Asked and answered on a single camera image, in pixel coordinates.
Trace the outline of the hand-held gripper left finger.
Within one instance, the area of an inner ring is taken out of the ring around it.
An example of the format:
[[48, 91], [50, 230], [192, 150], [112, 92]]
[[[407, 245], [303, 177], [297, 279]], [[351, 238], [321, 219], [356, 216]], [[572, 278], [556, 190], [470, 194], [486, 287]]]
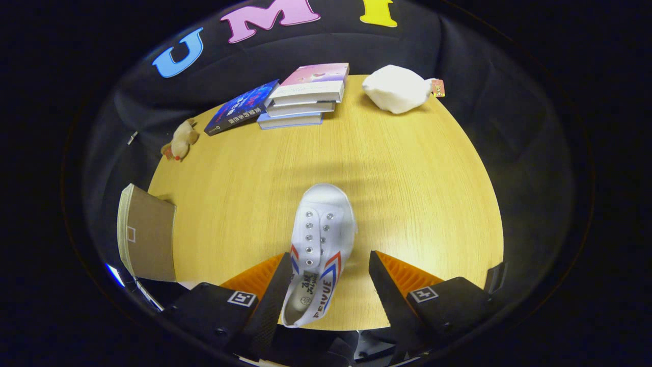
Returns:
[[221, 286], [199, 283], [163, 317], [214, 350], [266, 359], [291, 274], [291, 256], [280, 253]]

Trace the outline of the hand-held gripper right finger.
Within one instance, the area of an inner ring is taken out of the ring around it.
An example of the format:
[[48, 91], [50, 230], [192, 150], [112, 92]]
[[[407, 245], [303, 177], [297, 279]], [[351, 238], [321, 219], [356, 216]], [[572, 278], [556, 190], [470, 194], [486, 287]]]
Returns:
[[445, 348], [503, 308], [464, 277], [442, 280], [380, 251], [370, 253], [368, 272], [400, 352]]

